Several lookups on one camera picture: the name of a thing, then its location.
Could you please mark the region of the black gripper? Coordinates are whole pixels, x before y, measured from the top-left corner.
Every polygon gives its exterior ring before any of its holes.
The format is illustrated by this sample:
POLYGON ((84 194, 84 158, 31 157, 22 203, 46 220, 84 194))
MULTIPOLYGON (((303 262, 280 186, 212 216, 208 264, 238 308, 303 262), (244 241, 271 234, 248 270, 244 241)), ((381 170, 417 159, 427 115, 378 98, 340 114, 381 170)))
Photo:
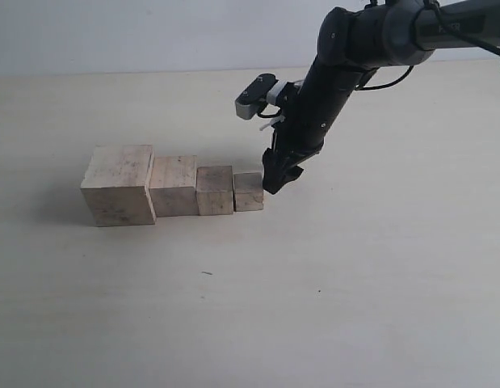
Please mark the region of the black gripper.
POLYGON ((262 157, 264 191, 276 194, 301 176, 302 161, 320 150, 350 95, 375 71, 345 62, 328 65, 316 57, 300 86, 267 75, 267 102, 282 110, 283 119, 274 124, 272 146, 262 157))

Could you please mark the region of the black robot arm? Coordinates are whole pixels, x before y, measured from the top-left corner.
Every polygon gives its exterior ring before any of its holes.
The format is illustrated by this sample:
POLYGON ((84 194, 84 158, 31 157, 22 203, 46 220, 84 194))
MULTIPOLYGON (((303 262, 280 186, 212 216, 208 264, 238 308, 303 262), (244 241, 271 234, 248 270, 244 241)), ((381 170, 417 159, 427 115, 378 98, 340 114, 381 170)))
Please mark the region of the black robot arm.
POLYGON ((258 77, 259 98, 279 108, 263 155, 263 188, 275 194, 302 173, 354 91, 387 66, 413 69, 437 49, 478 47, 500 57, 500 1, 371 3, 334 8, 323 20, 317 54, 300 85, 258 77))

